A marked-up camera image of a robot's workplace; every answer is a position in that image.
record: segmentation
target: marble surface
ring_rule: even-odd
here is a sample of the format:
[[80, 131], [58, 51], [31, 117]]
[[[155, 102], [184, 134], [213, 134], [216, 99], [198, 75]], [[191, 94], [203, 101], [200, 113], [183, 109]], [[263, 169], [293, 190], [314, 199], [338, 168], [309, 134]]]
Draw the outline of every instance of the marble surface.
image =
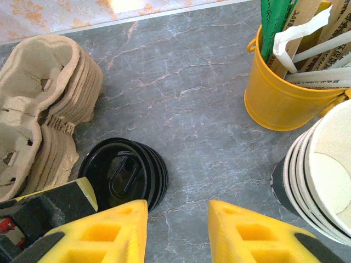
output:
[[[169, 168], [164, 201], [149, 216], [145, 262], [211, 262], [210, 199], [306, 228], [346, 262], [351, 249], [318, 234], [274, 199], [270, 174], [305, 131], [262, 128], [243, 95], [252, 63], [246, 45], [260, 24], [246, 2], [68, 34], [105, 73], [91, 123], [77, 127], [81, 155], [113, 136], [159, 151]], [[0, 47], [0, 63], [13, 45]]]

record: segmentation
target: bucket handle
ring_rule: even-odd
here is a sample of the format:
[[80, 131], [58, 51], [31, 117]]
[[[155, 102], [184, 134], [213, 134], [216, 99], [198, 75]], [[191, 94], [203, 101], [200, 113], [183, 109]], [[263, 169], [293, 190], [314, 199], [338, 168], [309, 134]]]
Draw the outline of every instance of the bucket handle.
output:
[[256, 49], [256, 39], [254, 38], [253, 40], [250, 41], [250, 43], [246, 47], [246, 51], [251, 53], [254, 52]]
[[323, 117], [326, 115], [332, 108], [336, 105], [351, 99], [351, 88], [348, 88], [343, 94], [336, 97], [328, 106], [326, 106], [318, 115], [319, 117]]

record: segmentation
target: stack of black lids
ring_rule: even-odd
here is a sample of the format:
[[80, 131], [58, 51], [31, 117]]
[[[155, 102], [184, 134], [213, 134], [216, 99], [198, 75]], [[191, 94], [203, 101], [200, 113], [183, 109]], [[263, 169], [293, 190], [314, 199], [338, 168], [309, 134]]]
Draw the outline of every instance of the stack of black lids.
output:
[[93, 186], [99, 210], [137, 199], [155, 209], [165, 196], [168, 171], [155, 150], [139, 142], [109, 138], [98, 143], [85, 157], [78, 177]]

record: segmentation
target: yellow metal bucket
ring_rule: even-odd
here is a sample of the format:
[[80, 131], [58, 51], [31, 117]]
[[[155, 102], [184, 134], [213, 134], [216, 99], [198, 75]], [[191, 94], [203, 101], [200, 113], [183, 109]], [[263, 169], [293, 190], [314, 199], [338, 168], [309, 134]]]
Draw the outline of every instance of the yellow metal bucket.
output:
[[259, 125], [282, 132], [294, 130], [306, 124], [324, 108], [329, 110], [346, 99], [345, 88], [307, 89], [278, 77], [261, 57], [260, 39], [261, 28], [256, 39], [247, 46], [248, 52], [254, 51], [254, 59], [244, 96], [248, 114]]

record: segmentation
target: floral wallpaper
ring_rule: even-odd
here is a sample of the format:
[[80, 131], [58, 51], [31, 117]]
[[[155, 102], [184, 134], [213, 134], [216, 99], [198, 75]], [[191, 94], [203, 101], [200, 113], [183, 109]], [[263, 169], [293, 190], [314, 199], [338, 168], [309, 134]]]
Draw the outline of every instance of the floral wallpaper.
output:
[[136, 16], [229, 0], [6, 0], [0, 43]]

